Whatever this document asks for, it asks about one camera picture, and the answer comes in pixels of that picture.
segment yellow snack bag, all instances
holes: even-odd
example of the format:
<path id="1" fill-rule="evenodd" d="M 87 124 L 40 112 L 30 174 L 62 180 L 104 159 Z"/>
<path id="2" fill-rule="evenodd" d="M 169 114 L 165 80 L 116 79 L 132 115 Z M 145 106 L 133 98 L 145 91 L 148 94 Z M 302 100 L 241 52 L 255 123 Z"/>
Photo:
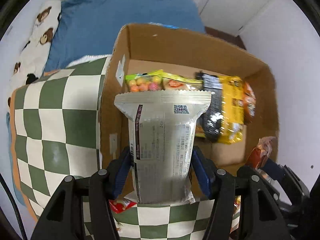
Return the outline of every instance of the yellow snack bag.
<path id="1" fill-rule="evenodd" d="M 244 125 L 243 85 L 236 76 L 218 76 L 222 84 L 221 106 L 223 119 L 221 121 L 218 142 L 231 144 L 242 140 Z"/>

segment qr code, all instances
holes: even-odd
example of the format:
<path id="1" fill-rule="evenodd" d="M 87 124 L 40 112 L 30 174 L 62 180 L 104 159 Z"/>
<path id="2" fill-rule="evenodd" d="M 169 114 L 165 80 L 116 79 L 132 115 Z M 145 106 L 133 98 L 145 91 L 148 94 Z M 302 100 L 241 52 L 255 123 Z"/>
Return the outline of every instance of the qr code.
<path id="1" fill-rule="evenodd" d="M 173 112 L 175 114 L 189 114 L 189 111 L 186 105 L 173 105 Z"/>

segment metal screw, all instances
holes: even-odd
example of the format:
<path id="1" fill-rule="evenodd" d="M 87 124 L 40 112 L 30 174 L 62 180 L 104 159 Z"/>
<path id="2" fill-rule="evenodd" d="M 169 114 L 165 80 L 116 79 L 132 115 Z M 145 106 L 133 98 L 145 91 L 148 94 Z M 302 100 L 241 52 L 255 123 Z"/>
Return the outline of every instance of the metal screw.
<path id="1" fill-rule="evenodd" d="M 226 174 L 226 171 L 225 171 L 224 169 L 218 169 L 218 170 L 217 170 L 217 173 L 218 173 L 219 175 L 225 175 L 225 174 Z"/>
<path id="2" fill-rule="evenodd" d="M 72 181 L 72 176 L 66 176 L 65 178 L 64 178 L 64 181 L 65 182 L 70 182 L 70 181 Z"/>
<path id="3" fill-rule="evenodd" d="M 276 193 L 274 193 L 273 198 L 275 199 L 275 201 L 277 201 L 279 199 L 279 196 Z"/>
<path id="4" fill-rule="evenodd" d="M 257 175 L 252 175 L 251 176 L 251 179 L 255 182 L 258 182 L 259 181 L 259 177 Z"/>
<path id="5" fill-rule="evenodd" d="M 107 170 L 106 169 L 99 170 L 98 174 L 101 175 L 101 176 L 102 175 L 106 175 L 107 174 Z"/>

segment candy bag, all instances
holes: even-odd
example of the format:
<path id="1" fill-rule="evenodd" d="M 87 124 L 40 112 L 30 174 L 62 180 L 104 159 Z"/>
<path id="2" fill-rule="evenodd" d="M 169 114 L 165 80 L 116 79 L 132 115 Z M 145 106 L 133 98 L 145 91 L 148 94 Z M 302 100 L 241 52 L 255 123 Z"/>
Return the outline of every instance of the candy bag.
<path id="1" fill-rule="evenodd" d="M 130 92 L 156 91 L 162 89 L 163 70 L 156 70 L 144 74 L 126 75 L 125 81 Z"/>

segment snack bag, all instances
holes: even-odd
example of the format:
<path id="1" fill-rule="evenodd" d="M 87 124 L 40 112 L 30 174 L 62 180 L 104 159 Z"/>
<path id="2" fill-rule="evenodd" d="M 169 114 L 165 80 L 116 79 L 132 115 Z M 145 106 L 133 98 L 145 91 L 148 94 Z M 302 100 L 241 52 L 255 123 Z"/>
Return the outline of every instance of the snack bag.
<path id="1" fill-rule="evenodd" d="M 241 78 L 202 72 L 196 76 L 203 80 L 203 90 L 211 92 L 211 104 L 197 122 L 196 136 L 225 144 L 241 141 L 244 125 Z"/>
<path id="2" fill-rule="evenodd" d="M 164 90 L 201 90 L 203 82 L 196 79 L 187 79 L 182 76 L 162 73 Z"/>
<path id="3" fill-rule="evenodd" d="M 258 145 L 253 148 L 252 152 L 250 153 L 245 165 L 248 165 L 256 170 L 263 167 L 272 152 L 272 140 L 275 138 L 276 137 L 274 136 L 261 138 L 258 142 Z"/>
<path id="4" fill-rule="evenodd" d="M 243 82 L 244 124 L 252 122 L 256 108 L 256 97 L 248 82 Z"/>
<path id="5" fill-rule="evenodd" d="M 163 70 L 156 70 L 144 74 L 126 75 L 125 81 L 130 92 L 156 91 L 161 90 L 161 74 Z"/>
<path id="6" fill-rule="evenodd" d="M 122 200 L 109 200 L 110 208 L 116 214 L 119 214 L 131 208 L 135 204 L 136 204 L 135 202 L 125 198 L 123 198 Z"/>
<path id="7" fill-rule="evenodd" d="M 199 72 L 196 78 L 203 81 L 203 90 L 211 92 L 209 109 L 197 120 L 196 136 L 217 142 L 220 136 L 222 115 L 222 84 L 218 76 Z"/>
<path id="8" fill-rule="evenodd" d="M 138 203 L 194 201 L 188 171 L 196 120 L 210 101 L 207 91 L 162 90 L 116 96 L 115 106 L 129 119 Z"/>

